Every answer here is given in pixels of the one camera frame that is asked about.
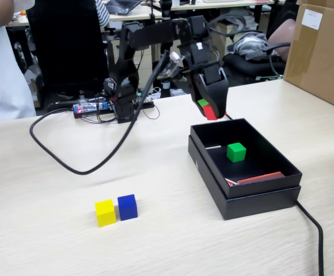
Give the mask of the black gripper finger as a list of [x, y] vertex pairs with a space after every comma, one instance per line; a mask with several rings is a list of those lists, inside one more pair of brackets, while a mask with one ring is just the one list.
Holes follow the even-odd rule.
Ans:
[[[229, 82], [225, 73], [203, 73], [208, 84], [208, 94], [210, 96], [209, 104], [212, 108], [212, 113], [216, 118], [222, 118], [226, 113], [226, 100], [229, 89]], [[203, 108], [199, 108], [202, 115], [207, 116]]]
[[202, 72], [191, 71], [189, 81], [192, 86], [191, 97], [198, 108], [203, 108], [209, 104], [208, 84]]

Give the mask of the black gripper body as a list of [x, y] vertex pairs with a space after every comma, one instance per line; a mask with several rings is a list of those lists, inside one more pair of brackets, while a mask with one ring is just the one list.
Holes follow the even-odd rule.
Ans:
[[178, 49], [184, 56], [183, 65], [191, 81], [198, 82], [202, 77], [205, 84], [210, 85], [225, 79], [220, 63], [211, 61], [210, 45], [207, 40], [182, 43]]

